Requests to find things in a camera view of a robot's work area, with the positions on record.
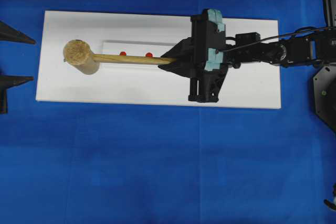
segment wooden handle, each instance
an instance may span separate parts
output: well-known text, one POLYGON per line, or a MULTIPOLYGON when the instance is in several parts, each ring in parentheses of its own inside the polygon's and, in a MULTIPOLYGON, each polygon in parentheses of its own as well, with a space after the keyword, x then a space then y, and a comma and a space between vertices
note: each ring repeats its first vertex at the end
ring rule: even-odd
POLYGON ((123 56, 123 55, 92 55, 95 62, 104 63, 129 63, 129 64, 146 64, 146 65, 164 65, 169 64, 176 59, 158 58, 158 57, 141 57, 141 56, 123 56))

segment wooden mallet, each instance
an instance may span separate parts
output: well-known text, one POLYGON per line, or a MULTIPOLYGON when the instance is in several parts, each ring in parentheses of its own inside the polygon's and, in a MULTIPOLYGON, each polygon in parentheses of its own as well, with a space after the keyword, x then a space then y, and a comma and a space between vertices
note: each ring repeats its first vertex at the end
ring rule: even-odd
POLYGON ((84 74, 96 73, 100 62, 129 63, 146 65, 164 65, 174 62, 174 58, 98 55, 94 54, 90 46, 82 40, 69 41, 63 50, 64 60, 84 74))

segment white board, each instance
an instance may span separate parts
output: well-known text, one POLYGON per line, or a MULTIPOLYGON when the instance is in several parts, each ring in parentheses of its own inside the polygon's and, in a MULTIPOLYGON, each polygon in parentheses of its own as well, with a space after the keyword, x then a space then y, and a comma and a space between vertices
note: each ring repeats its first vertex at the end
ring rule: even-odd
MULTIPOLYGON (((278 34, 276 20, 224 18, 226 36, 257 31, 278 34)), ((239 108, 281 107, 279 67, 266 63, 229 69, 218 103, 189 102, 189 79, 158 69, 103 63, 91 76, 63 61, 63 47, 73 39, 97 54, 159 57, 191 35, 189 17, 46 11, 36 91, 37 101, 96 102, 239 108)))

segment table surface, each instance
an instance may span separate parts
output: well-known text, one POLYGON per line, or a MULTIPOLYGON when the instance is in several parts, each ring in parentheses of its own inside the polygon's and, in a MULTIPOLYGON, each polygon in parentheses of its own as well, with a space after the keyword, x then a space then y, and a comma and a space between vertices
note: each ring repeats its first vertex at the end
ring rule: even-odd
POLYGON ((8 91, 0 116, 3 223, 335 223, 336 141, 313 113, 316 69, 281 69, 282 109, 35 101, 46 10, 325 25, 322 0, 1 0, 0 20, 37 45, 0 41, 8 91))

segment wire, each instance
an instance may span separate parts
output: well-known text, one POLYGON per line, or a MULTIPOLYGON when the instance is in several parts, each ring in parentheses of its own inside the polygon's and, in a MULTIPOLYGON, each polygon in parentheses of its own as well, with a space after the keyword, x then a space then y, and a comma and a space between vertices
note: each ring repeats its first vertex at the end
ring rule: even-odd
POLYGON ((235 37, 226 37, 225 39, 226 39, 226 40, 233 40, 233 41, 236 41, 236 38, 235 38, 235 37))
POLYGON ((302 27, 302 28, 295 30, 295 32, 297 33, 299 31, 311 30, 311 29, 316 29, 316 27, 313 27, 313 26, 302 27))
POLYGON ((327 30, 327 29, 336 29, 336 27, 334 27, 334 26, 326 26, 326 27, 320 27, 320 28, 311 29, 311 30, 298 31, 296 33, 289 33, 289 34, 282 34, 282 35, 272 36, 272 37, 268 37, 268 38, 265 38, 265 39, 258 40, 256 42, 253 42, 253 43, 250 43, 250 44, 246 44, 246 45, 242 45, 242 46, 238 46, 238 47, 234 47, 234 48, 226 49, 226 50, 225 49, 219 50, 219 52, 230 52, 230 51, 238 50, 238 49, 241 49, 241 48, 249 47, 249 46, 261 43, 261 42, 266 41, 266 40, 284 38, 284 37, 288 37, 288 36, 293 36, 293 35, 295 36, 295 35, 298 35, 298 34, 305 34, 305 33, 310 33, 312 31, 327 30))

